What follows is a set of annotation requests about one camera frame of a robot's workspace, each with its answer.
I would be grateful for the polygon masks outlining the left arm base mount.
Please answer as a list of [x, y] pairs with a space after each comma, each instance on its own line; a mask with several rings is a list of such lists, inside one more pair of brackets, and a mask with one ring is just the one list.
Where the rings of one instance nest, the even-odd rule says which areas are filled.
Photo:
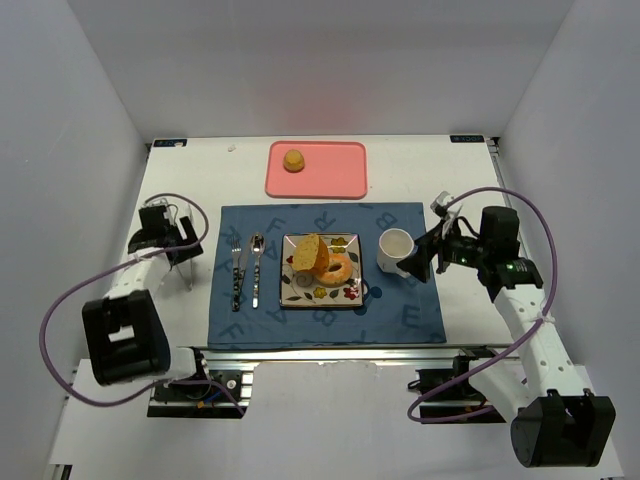
[[235, 360], [199, 351], [195, 375], [152, 390], [148, 418], [241, 419], [251, 397], [253, 373]]

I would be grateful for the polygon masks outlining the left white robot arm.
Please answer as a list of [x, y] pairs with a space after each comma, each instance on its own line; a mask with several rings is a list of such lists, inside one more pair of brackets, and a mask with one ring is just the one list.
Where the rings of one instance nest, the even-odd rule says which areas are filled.
[[132, 265], [112, 288], [85, 303], [82, 319], [97, 382], [102, 386], [140, 379], [182, 381], [204, 377], [203, 356], [195, 347], [170, 344], [154, 295], [170, 272], [203, 253], [195, 245], [190, 214], [175, 219], [166, 199], [140, 208], [141, 228], [128, 243]]

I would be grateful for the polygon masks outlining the orange sugared bagel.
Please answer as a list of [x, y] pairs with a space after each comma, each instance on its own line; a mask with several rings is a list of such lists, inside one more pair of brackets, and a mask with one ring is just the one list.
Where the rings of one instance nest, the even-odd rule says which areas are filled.
[[344, 254], [330, 254], [326, 269], [315, 275], [322, 285], [335, 287], [345, 284], [352, 275], [352, 263]]

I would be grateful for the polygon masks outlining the seeded bread slice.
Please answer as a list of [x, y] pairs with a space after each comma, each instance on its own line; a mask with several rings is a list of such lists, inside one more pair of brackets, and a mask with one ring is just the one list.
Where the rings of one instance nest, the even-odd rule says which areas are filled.
[[316, 268], [320, 258], [320, 238], [316, 234], [304, 236], [296, 245], [292, 266], [296, 271], [310, 271]]
[[315, 250], [313, 272], [315, 274], [323, 273], [329, 265], [329, 250], [324, 240], [319, 236], [313, 235]]

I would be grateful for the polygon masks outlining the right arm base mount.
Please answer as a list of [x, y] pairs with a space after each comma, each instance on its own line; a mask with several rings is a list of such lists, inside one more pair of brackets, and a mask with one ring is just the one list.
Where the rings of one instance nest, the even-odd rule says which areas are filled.
[[[486, 361], [498, 352], [487, 346], [462, 348], [449, 366], [428, 366], [416, 371], [417, 378], [407, 384], [409, 392], [419, 397], [438, 389], [468, 372], [475, 361]], [[504, 424], [505, 420], [487, 397], [464, 380], [439, 390], [408, 411], [410, 419], [423, 422], [443, 418], [442, 424]]]

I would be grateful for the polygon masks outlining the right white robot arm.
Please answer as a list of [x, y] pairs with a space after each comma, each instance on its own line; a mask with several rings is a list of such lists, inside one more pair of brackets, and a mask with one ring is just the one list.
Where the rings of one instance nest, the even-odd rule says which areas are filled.
[[400, 262], [420, 281], [429, 264], [445, 272], [451, 264], [472, 268], [513, 338], [525, 377], [502, 365], [509, 351], [466, 351], [453, 361], [453, 377], [422, 394], [432, 398], [462, 385], [479, 393], [510, 425], [513, 451], [521, 465], [595, 467], [616, 417], [612, 401], [598, 396], [576, 370], [554, 320], [543, 311], [543, 281], [535, 264], [520, 254], [519, 218], [508, 207], [482, 211], [480, 230], [465, 236], [452, 208], [434, 206], [440, 221], [419, 237], [416, 252]]

